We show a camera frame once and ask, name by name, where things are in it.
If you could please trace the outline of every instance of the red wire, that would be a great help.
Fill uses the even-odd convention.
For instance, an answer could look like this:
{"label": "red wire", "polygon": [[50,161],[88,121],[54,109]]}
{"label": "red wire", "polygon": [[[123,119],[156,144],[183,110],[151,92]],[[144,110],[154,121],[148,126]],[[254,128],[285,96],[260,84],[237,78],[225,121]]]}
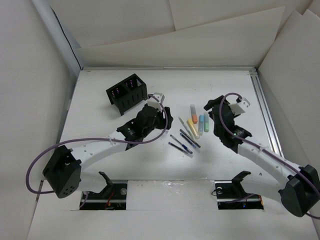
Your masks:
{"label": "red wire", "polygon": [[115,191],[112,191],[110,197],[108,198],[108,201],[107,201],[106,204],[104,205],[104,209],[106,209],[106,208],[108,207],[109,201],[110,201],[110,199],[112,198],[112,196],[113,196],[114,194],[115,194]]}

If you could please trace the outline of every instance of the pen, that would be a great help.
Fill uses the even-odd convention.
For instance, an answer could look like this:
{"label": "pen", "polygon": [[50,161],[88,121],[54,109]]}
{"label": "pen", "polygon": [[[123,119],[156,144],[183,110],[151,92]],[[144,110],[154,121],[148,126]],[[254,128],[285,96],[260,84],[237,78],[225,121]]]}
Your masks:
{"label": "pen", "polygon": [[181,136],[184,140],[186,140],[194,149],[197,148],[197,146],[194,145],[194,143],[193,143],[192,141],[190,141],[190,140],[189,140],[185,135],[183,135],[181,132],[180,132],[180,136]]}
{"label": "pen", "polygon": [[171,142],[168,142],[169,145],[171,145],[172,147],[174,147],[175,149],[178,149],[180,152],[183,152],[184,154],[189,154],[187,151],[183,150],[182,148],[178,147],[177,145],[174,145]]}
{"label": "pen", "polygon": [[184,145],[182,142],[180,142],[178,139],[176,139],[171,134],[170,134],[170,137],[173,138],[173,140],[175,140],[178,144],[180,144],[184,148],[184,150],[186,150],[188,153],[190,153],[190,154],[193,153],[192,151],[189,150],[189,148],[186,145]]}
{"label": "pen", "polygon": [[187,137],[191,142],[193,142],[194,145],[196,145],[198,148],[201,148],[201,146],[196,143],[191,137],[188,136],[188,134],[185,133],[185,131],[183,131],[182,129],[180,129],[180,132],[185,136]]}
{"label": "pen", "polygon": [[192,133],[190,132],[189,128],[185,124],[185,122],[181,119],[181,117],[178,116],[178,119],[180,120],[182,126],[185,128],[186,132],[190,135],[190,138],[194,139]]}

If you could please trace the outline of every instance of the marker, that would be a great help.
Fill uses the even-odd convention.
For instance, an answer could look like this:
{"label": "marker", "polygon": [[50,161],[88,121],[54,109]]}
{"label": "marker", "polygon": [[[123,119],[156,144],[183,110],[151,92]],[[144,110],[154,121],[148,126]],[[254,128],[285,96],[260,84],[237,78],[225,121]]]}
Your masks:
{"label": "marker", "polygon": [[178,149],[180,152],[183,152],[184,154],[189,154],[187,151],[185,151],[185,150],[183,150],[182,148],[174,145],[174,144],[171,143],[171,142],[168,142],[168,144],[169,144],[170,146],[174,147],[175,149]]}
{"label": "marker", "polygon": [[209,132],[209,114],[207,112],[204,113],[204,131]]}
{"label": "marker", "polygon": [[191,110],[191,118],[192,118],[192,122],[194,124],[196,124],[198,122],[197,119],[197,113],[196,113],[196,106],[194,104],[190,105],[190,110]]}
{"label": "marker", "polygon": [[205,117],[203,115],[199,116],[198,124],[198,134],[201,136],[204,134]]}
{"label": "marker", "polygon": [[185,135],[183,135],[181,132],[180,132],[180,136],[181,136],[184,140],[186,140],[194,149],[197,148],[197,146],[194,145],[194,143],[193,143],[192,141],[190,141],[190,140],[189,140]]}
{"label": "marker", "polygon": [[195,142],[191,137],[189,137],[188,134],[185,133],[185,131],[180,129],[180,132],[183,133],[183,135],[187,137],[191,142],[193,142],[194,145],[196,145],[198,148],[201,148],[201,146],[197,142]]}
{"label": "marker", "polygon": [[186,132],[189,134],[190,138],[194,139],[194,136],[192,135],[192,133],[190,132],[189,128],[187,127],[187,125],[185,124],[185,122],[181,119],[181,117],[178,116],[178,119],[180,120],[182,126],[184,127],[184,129],[186,130]]}
{"label": "marker", "polygon": [[173,138],[173,140],[175,140],[178,144],[180,144],[180,145],[184,148],[184,150],[186,150],[188,153],[193,154],[193,152],[190,151],[189,148],[187,148],[186,145],[182,144],[182,142],[180,142],[180,141],[179,141],[178,139],[176,139],[174,136],[172,136],[172,135],[170,134],[170,137]]}
{"label": "marker", "polygon": [[190,128],[191,132],[193,133],[194,138],[199,139],[200,136],[198,134],[198,130],[196,129],[196,126],[192,122],[192,119],[189,118],[188,121],[186,121],[186,123],[189,125],[189,128]]}

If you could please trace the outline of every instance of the blue pen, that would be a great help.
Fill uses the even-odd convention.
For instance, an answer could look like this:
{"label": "blue pen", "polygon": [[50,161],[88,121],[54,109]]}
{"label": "blue pen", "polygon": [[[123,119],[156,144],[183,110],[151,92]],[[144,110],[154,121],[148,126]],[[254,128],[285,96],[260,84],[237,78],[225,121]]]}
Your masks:
{"label": "blue pen", "polygon": [[186,150],[188,153],[190,153],[190,154],[193,153],[192,151],[189,150],[189,148],[187,148],[186,145],[182,144],[178,139],[176,139],[176,138],[175,138],[174,136],[172,136],[171,134],[170,134],[170,137],[173,138],[173,140],[175,140],[178,144],[180,144],[180,145],[184,148],[184,150]]}
{"label": "blue pen", "polygon": [[197,148],[197,146],[196,146],[192,141],[190,141],[185,135],[183,135],[181,132],[180,132],[180,136],[181,136],[184,140],[186,140],[194,149]]}

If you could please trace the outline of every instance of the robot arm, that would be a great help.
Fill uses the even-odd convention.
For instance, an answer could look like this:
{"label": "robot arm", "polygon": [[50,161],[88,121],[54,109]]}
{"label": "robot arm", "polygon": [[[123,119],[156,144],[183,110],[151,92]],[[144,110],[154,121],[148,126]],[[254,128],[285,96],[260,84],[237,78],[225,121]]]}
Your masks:
{"label": "robot arm", "polygon": [[[209,115],[214,120],[214,135],[219,137],[220,141],[227,148],[250,159],[274,177],[274,179],[269,179],[259,175],[259,173],[242,171],[231,180],[234,191],[241,197],[253,193],[274,199],[281,202],[293,215],[297,217],[304,216],[318,202],[317,194],[296,172],[281,164],[270,155],[276,156],[290,165],[320,190],[320,181],[316,169],[310,165],[301,167],[275,154],[267,146],[263,146],[259,141],[255,140],[250,132],[235,125],[234,119],[244,113],[246,108],[250,106],[250,103],[245,98],[238,98],[235,104],[230,104],[226,100],[223,102],[221,117],[225,126],[233,135],[227,132],[221,123],[219,111],[223,98],[224,96],[220,96],[215,100],[210,100],[204,107],[206,111],[212,109]],[[255,143],[260,146],[260,149],[238,139],[237,136]]]}
{"label": "robot arm", "polygon": [[58,147],[42,172],[57,197],[65,198],[76,190],[108,196],[113,186],[108,176],[104,172],[92,175],[84,170],[112,154],[130,150],[154,129],[170,129],[173,117],[169,107],[164,108],[167,119],[164,117],[161,107],[164,98],[162,93],[155,93],[136,118],[107,136],[110,141],[94,141],[74,149]]}

